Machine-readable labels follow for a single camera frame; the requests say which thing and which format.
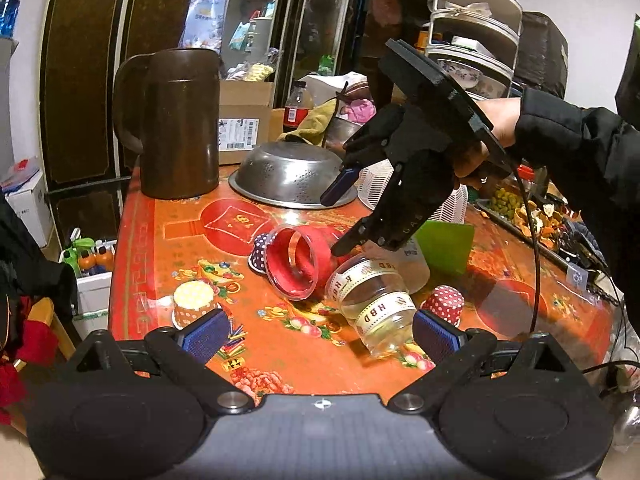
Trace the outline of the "person's right hand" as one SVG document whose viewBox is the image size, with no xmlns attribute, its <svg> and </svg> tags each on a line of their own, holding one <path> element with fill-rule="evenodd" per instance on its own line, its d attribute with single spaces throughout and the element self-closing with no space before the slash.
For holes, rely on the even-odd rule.
<svg viewBox="0 0 640 480">
<path fill-rule="evenodd" d="M 477 101 L 477 106 L 482 110 L 492 125 L 492 134 L 500 142 L 503 148 L 508 148 L 515 143 L 515 126 L 521 115 L 521 99 L 505 98 Z M 454 187 L 469 185 L 477 190 L 482 186 L 482 179 L 472 177 L 472 173 L 488 157 L 488 147 L 482 141 L 469 144 L 464 150 L 454 154 L 452 166 L 454 167 Z"/>
</svg>

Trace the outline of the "black sleeve right forearm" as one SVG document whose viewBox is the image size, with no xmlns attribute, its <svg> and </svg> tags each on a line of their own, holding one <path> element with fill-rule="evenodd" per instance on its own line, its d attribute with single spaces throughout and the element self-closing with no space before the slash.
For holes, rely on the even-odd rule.
<svg viewBox="0 0 640 480">
<path fill-rule="evenodd" d="M 639 328 L 639 131 L 604 107 L 581 108 L 524 91 L 515 143 L 506 150 L 551 181 L 578 210 Z"/>
</svg>

